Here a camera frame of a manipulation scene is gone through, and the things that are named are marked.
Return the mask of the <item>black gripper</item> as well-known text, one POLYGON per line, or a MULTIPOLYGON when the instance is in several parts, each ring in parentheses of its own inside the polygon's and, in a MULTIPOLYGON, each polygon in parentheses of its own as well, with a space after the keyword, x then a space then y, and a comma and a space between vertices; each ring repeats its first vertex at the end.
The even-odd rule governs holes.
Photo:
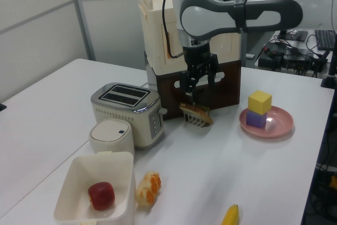
POLYGON ((184 60, 187 71, 180 73, 180 88, 186 94, 194 96, 197 77, 207 75, 210 88, 215 88, 215 78, 219 71, 219 62, 216 54, 210 52, 210 44, 202 46, 183 47, 184 60))

